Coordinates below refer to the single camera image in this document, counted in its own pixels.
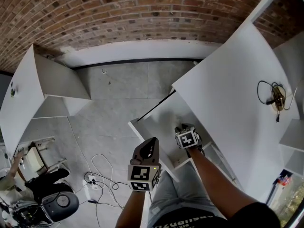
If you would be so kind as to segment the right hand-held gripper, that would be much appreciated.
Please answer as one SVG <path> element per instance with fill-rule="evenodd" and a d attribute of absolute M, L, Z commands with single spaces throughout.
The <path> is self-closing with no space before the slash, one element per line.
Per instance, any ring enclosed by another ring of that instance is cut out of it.
<path fill-rule="evenodd" d="M 194 125 L 182 123 L 180 126 L 175 127 L 174 130 L 175 140 L 179 148 L 195 147 L 202 151 L 202 141 Z"/>

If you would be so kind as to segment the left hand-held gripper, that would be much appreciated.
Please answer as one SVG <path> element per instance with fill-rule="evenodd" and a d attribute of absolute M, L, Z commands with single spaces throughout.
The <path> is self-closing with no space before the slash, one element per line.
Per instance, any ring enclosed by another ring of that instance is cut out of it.
<path fill-rule="evenodd" d="M 160 178 L 159 140 L 156 137 L 138 145 L 128 165 L 128 182 L 133 191 L 152 191 Z"/>

